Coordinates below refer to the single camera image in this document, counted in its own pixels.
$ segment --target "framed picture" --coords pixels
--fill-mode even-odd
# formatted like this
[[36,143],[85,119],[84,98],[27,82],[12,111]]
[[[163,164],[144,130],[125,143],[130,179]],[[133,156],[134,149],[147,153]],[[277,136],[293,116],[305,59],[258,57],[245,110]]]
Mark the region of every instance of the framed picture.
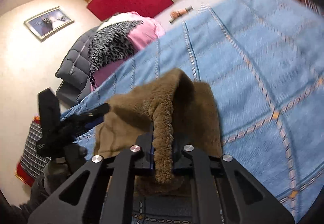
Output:
[[55,7],[33,16],[24,24],[42,42],[73,22],[60,7]]

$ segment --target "pink clothing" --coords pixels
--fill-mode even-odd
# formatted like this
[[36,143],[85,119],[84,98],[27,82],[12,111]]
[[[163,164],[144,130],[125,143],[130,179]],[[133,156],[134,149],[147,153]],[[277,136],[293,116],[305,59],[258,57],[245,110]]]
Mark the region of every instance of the pink clothing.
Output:
[[[151,42],[155,41],[165,34],[165,31],[159,22],[149,17],[142,17],[136,12],[119,14],[115,17],[115,19],[113,16],[111,20],[113,22],[116,22],[118,21],[118,18],[121,18],[123,21],[141,20],[143,22],[143,24],[138,25],[127,35],[129,41],[134,46],[134,54],[138,51],[143,50]],[[116,62],[112,62],[94,72],[93,78],[95,79],[96,88],[98,88],[127,59],[121,59]]]

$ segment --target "brown fur fabric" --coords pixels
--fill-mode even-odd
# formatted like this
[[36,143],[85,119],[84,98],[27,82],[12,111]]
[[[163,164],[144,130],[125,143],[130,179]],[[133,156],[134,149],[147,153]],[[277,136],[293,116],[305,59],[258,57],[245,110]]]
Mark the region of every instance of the brown fur fabric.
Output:
[[155,176],[138,177],[136,188],[142,195],[187,193],[188,182],[172,174],[174,133],[188,136],[189,142],[208,155],[221,156],[219,121],[212,91],[207,83],[192,82],[180,69],[130,93],[107,101],[111,110],[96,127],[94,154],[115,156],[135,144],[137,136],[154,125]]

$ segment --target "dark object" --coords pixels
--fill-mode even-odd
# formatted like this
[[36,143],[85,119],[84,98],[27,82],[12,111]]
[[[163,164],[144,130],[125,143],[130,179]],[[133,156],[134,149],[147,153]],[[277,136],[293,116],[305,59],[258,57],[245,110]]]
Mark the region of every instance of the dark object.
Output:
[[97,28],[90,29],[77,39],[55,74],[63,79],[56,96],[70,107],[79,104],[91,92],[88,49]]
[[[146,133],[115,157],[93,156],[30,216],[29,223],[131,223],[134,177],[153,175],[152,139],[153,133]],[[227,224],[294,223],[288,210],[232,156],[209,157],[191,145],[174,152],[174,172],[192,178],[193,223],[221,224],[220,208]]]
[[298,224],[316,224],[323,223],[324,220],[324,187],[315,199],[314,203]]
[[77,136],[103,121],[109,105],[104,103],[90,112],[73,114],[60,122],[59,101],[50,89],[46,89],[38,94],[38,107],[43,132],[42,138],[36,142],[38,155],[65,158],[70,172],[74,173],[85,163],[85,159],[79,156],[79,146],[73,142]]
[[39,176],[31,187],[30,200],[19,207],[11,206],[0,190],[0,216],[3,224],[25,224],[30,214],[49,197],[44,188],[44,176]]

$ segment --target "metal screw head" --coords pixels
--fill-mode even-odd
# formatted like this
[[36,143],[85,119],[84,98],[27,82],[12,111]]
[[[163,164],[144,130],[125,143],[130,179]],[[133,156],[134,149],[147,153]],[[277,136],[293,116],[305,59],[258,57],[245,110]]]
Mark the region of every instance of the metal screw head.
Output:
[[183,148],[187,152],[191,152],[193,149],[195,149],[192,145],[186,145]]
[[233,160],[233,156],[231,156],[230,154],[224,154],[224,155],[223,155],[223,160],[224,160],[225,162],[230,162],[230,161]]
[[141,150],[141,147],[140,146],[137,146],[137,145],[134,145],[134,146],[131,146],[130,147],[130,150],[134,153],[138,152]]
[[94,162],[94,163],[99,163],[100,161],[102,160],[102,156],[101,155],[94,155],[92,158],[91,158],[91,161]]

